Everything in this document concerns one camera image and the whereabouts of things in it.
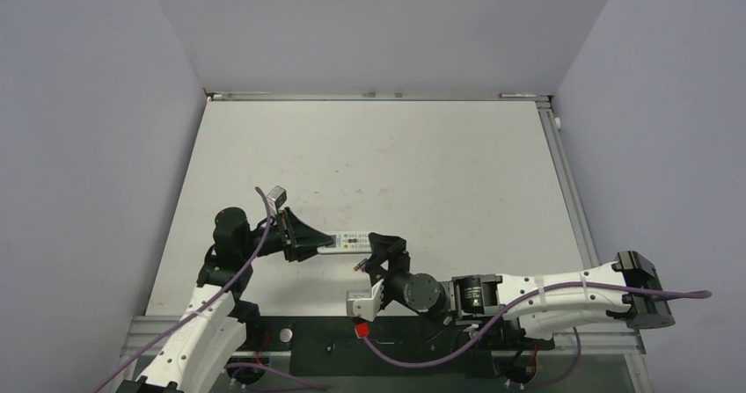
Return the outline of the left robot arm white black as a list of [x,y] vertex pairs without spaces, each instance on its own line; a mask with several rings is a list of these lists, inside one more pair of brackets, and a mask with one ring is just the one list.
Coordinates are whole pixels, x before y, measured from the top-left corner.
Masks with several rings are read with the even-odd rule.
[[117,391],[209,391],[238,348],[261,340],[259,307],[241,298],[253,259],[280,252],[288,262],[304,261],[335,243],[289,208],[252,228],[243,209],[228,207],[216,215],[213,239],[182,317],[160,336],[164,345],[149,366]]

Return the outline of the beige remote control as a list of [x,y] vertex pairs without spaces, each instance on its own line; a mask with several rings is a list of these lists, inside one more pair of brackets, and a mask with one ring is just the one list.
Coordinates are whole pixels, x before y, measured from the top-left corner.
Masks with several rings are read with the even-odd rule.
[[318,249],[322,255],[370,254],[369,233],[363,231],[332,231],[333,243]]

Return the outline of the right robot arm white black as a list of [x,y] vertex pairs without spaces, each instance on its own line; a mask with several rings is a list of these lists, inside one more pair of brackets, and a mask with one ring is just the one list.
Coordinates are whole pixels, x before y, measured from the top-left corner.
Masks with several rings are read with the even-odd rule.
[[632,330],[675,322],[655,265],[637,251],[621,251],[609,263],[578,272],[474,274],[438,281],[411,272],[405,239],[372,233],[369,240],[372,252],[356,268],[369,277],[370,286],[350,290],[346,298],[348,316],[366,322],[397,303],[442,326],[482,328],[492,321],[509,347],[612,320]]

